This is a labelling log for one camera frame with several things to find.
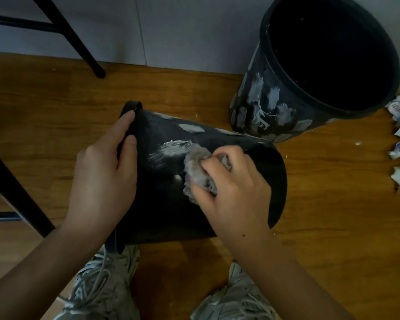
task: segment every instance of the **hand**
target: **hand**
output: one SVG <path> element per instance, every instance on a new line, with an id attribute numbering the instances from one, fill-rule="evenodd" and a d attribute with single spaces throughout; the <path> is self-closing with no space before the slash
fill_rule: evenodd
<path id="1" fill-rule="evenodd" d="M 201 162 L 215 182 L 218 195 L 213 197 L 193 181 L 191 189 L 217 236 L 235 254 L 239 249 L 251 249 L 252 244 L 271 235 L 271 188 L 239 146 L 224 146 L 213 152 L 213 156 L 219 154 L 228 156 L 230 172 L 216 157 Z"/>
<path id="2" fill-rule="evenodd" d="M 135 118 L 124 114 L 95 144 L 77 155 L 69 211 L 61 228 L 101 246 L 128 211 L 136 194 L 136 138 L 129 135 L 120 159 L 117 146 Z"/>

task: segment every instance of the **wooden floor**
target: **wooden floor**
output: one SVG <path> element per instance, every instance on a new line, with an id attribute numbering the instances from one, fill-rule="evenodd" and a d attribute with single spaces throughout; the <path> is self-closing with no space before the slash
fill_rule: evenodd
<path id="1" fill-rule="evenodd" d="M 68 204 L 75 157 L 116 121 L 123 104 L 229 129 L 238 75 L 0 54 L 0 157 L 54 223 Z M 288 200 L 275 233 L 359 319 L 400 319 L 400 189 L 386 155 L 398 141 L 381 110 L 278 144 Z M 0 211 L 9 210 L 0 198 Z M 0 276 L 40 239 L 0 223 Z M 219 240 L 141 247 L 133 294 L 144 319 L 188 319 L 226 281 L 232 257 Z"/>

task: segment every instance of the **gray rag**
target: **gray rag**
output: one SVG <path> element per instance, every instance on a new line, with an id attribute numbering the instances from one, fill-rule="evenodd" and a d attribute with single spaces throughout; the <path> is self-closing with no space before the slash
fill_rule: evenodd
<path id="1" fill-rule="evenodd" d="M 192 178 L 194 183 L 205 189 L 213 196 L 216 196 L 216 194 L 218 194 L 214 181 L 200 165 L 201 161 L 207 160 L 210 157 L 212 157 L 212 153 L 207 148 L 201 147 L 198 144 L 193 144 L 190 148 L 190 152 L 185 156 L 184 171 L 186 172 L 186 175 L 184 194 L 188 196 L 190 202 L 197 205 L 198 203 L 191 193 L 190 177 Z M 226 155 L 217 155 L 216 158 L 218 158 L 222 165 L 224 165 L 227 171 L 231 171 L 231 165 L 229 164 L 228 157 Z"/>

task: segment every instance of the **person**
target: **person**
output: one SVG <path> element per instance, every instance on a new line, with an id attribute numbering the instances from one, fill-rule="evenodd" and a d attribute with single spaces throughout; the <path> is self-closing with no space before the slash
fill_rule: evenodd
<path id="1" fill-rule="evenodd" d="M 77 155 L 68 214 L 26 258 L 0 279 L 0 320 L 40 319 L 67 283 L 77 279 L 56 319 L 139 319 L 129 284 L 139 250 L 109 254 L 103 243 L 128 211 L 136 193 L 136 139 L 118 144 L 135 117 L 123 115 L 95 144 Z M 271 188 L 238 146 L 218 148 L 202 162 L 218 189 L 193 182 L 192 193 L 237 263 L 228 285 L 208 296 L 192 319 L 353 319 L 276 239 L 267 226 Z"/>

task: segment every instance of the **white sneaker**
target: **white sneaker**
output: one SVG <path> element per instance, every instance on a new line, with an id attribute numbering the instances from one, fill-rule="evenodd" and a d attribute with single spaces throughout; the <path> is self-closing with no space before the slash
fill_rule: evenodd
<path id="1" fill-rule="evenodd" d="M 208 296 L 191 320 L 277 319 L 277 313 L 237 263 L 229 268 L 228 285 Z"/>
<path id="2" fill-rule="evenodd" d="M 65 306 L 54 320 L 139 320 L 129 291 L 138 258 L 138 246 L 126 246 L 121 255 L 102 246 L 77 273 L 71 296 L 58 297 Z"/>

